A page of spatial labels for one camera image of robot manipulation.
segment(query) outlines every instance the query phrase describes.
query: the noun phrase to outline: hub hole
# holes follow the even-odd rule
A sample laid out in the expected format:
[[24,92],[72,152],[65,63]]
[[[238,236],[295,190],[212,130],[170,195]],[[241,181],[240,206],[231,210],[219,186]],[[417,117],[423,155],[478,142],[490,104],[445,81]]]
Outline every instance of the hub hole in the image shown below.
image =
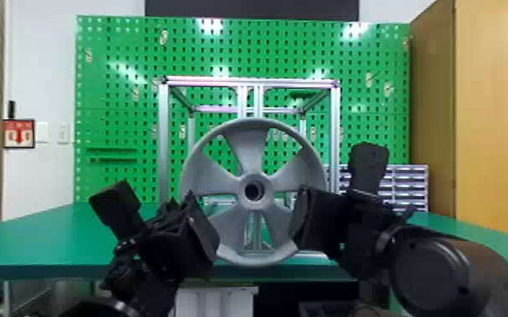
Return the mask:
[[244,194],[251,201],[259,201],[264,196],[264,187],[258,182],[250,183],[246,185]]

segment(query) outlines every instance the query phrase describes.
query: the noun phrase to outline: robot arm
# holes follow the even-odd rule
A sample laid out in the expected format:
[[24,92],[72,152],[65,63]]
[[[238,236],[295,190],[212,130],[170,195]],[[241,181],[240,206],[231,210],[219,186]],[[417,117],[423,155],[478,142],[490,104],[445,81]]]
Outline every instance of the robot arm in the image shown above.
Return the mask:
[[319,250],[360,280],[392,287],[415,317],[508,317],[508,263],[481,244],[406,224],[378,192],[387,150],[361,143],[351,153],[344,195],[298,192],[289,233],[302,250]]

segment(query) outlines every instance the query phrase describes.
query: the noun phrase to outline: light switch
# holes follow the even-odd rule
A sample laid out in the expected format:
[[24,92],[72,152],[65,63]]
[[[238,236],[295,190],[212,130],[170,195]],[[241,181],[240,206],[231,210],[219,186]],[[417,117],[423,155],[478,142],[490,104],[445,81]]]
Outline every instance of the light switch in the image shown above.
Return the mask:
[[57,128],[57,143],[68,144],[71,142],[71,125],[65,122],[59,123]]
[[49,142],[49,122],[46,121],[35,122],[35,142],[37,143]]

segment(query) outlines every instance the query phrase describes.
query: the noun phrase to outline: wheel rim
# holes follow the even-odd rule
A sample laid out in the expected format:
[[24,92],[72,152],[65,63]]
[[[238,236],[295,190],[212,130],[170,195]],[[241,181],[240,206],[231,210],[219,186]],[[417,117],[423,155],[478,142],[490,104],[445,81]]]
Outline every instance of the wheel rim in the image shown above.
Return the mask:
[[[262,159],[270,129],[287,133],[301,149],[273,175],[263,173]],[[203,149],[222,135],[238,160],[240,175],[233,175]],[[188,155],[179,183],[182,199],[188,191],[196,196],[233,195],[236,202],[209,219],[217,229],[221,244],[217,255],[239,266],[269,266],[292,256],[297,247],[289,238],[292,212],[274,198],[275,193],[297,191],[305,184],[322,190],[327,179],[313,147],[296,130],[279,121],[246,118],[229,121],[205,134]],[[244,232],[251,212],[263,215],[274,248],[270,251],[244,248]]]

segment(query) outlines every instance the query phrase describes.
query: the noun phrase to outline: fire alarm sign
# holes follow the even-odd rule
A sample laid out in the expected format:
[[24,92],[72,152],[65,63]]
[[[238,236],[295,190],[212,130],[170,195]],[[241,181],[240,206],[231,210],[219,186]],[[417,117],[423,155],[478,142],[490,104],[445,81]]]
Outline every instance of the fire alarm sign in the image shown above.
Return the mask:
[[35,121],[4,120],[4,148],[34,148]]

